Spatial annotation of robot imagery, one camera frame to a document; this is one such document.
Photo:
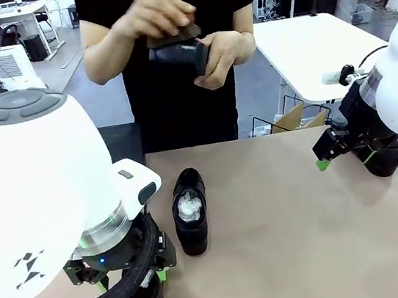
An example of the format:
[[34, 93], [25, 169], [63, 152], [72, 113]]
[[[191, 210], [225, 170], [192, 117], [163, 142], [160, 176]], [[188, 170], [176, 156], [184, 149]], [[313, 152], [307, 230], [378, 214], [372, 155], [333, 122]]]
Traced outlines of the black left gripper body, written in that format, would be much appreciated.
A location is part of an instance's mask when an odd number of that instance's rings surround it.
[[128, 268], [141, 251], [142, 240], [136, 236], [126, 236], [106, 252], [94, 256], [83, 256], [82, 260], [92, 269], [110, 272]]

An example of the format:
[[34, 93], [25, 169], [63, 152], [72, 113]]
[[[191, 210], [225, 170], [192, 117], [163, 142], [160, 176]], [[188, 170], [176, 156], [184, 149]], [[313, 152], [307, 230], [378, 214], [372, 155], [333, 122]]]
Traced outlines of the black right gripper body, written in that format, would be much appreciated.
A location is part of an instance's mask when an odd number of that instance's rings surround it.
[[344, 130], [348, 132], [350, 147], [385, 148], [398, 140], [398, 134], [387, 128], [376, 108], [364, 100], [360, 93], [362, 86], [362, 83], [352, 84], [339, 107], [347, 121]]

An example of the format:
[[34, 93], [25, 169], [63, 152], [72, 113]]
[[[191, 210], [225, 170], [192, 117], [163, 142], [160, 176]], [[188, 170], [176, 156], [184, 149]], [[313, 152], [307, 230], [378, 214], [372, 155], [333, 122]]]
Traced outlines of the person's right hand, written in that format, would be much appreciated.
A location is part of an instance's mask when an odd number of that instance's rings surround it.
[[133, 0], [111, 32], [130, 40], [141, 36], [176, 36], [180, 28], [192, 22], [195, 11], [193, 5], [183, 0]]

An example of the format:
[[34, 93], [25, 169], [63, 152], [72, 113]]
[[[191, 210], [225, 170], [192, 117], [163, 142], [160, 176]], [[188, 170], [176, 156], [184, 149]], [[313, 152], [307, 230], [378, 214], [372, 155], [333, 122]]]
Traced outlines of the person's left hand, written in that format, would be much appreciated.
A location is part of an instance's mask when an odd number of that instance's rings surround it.
[[234, 65], [242, 65], [253, 55], [256, 42], [253, 24], [245, 28], [215, 32], [200, 42], [209, 49], [205, 73], [194, 84], [210, 90], [221, 88]]

